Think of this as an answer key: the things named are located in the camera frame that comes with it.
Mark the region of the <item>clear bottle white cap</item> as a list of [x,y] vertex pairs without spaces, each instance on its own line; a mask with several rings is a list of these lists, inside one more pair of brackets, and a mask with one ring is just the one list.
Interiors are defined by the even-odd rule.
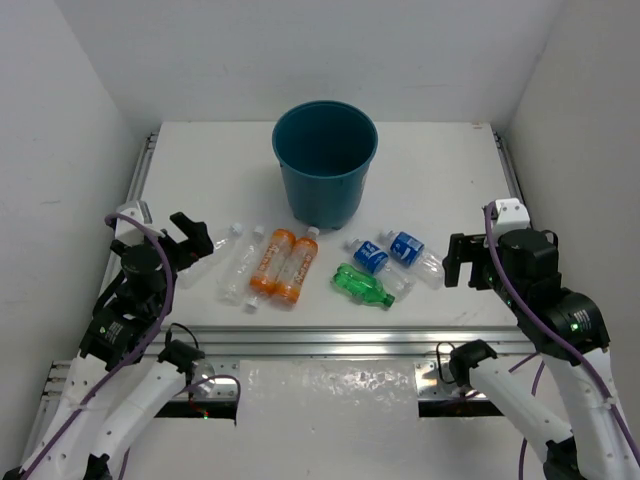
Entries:
[[245,296],[249,277],[260,260],[265,227],[256,225],[241,241],[237,252],[218,282],[216,298],[223,304],[238,306]]

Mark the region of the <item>blue label bottle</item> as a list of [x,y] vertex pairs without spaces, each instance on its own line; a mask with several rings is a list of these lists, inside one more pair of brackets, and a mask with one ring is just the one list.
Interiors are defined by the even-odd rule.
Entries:
[[382,231],[378,236],[391,256],[412,275],[433,290],[444,285],[444,267],[440,255],[405,231]]
[[366,273],[377,278],[397,301],[404,300],[411,292],[415,282],[408,274],[402,273],[392,263],[389,255],[375,243],[352,238],[345,242],[344,248],[355,263]]

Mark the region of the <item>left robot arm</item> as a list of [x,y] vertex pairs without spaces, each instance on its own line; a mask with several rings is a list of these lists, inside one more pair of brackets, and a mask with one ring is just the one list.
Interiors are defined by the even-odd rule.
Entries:
[[68,372],[62,398],[33,453],[8,479],[108,479],[121,458],[170,398],[192,387],[202,351],[173,340],[150,373],[117,408],[111,406],[132,364],[138,363],[171,312],[180,271],[214,251],[203,222],[181,212],[170,217],[185,235],[114,213],[111,250],[120,271],[98,298]]

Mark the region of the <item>green plastic bottle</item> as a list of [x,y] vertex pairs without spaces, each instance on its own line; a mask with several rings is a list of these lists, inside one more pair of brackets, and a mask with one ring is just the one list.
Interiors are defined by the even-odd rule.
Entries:
[[342,263],[336,269],[331,283],[360,304],[388,309],[395,302],[395,297],[385,290],[378,279],[350,264]]

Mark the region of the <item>orange drink bottle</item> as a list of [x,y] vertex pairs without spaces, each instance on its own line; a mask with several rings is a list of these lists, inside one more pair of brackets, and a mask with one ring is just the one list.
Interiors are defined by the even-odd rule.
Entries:
[[291,254],[296,236],[287,229],[276,229],[249,280],[245,308],[255,312],[275,291],[278,275]]
[[318,254],[319,233],[317,227],[310,226],[306,234],[296,240],[276,280],[272,297],[277,303],[287,307],[296,305],[304,280]]

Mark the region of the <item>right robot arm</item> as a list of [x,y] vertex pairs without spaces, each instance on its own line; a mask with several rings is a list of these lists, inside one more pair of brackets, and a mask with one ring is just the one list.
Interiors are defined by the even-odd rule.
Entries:
[[636,479],[639,450],[624,424],[611,373],[610,338],[599,308],[562,284],[558,240],[551,231],[512,230],[499,238],[454,234],[445,284],[492,290],[514,313],[552,375],[567,417],[554,415],[498,364],[483,340],[450,353],[455,383],[484,394],[528,441],[548,479]]

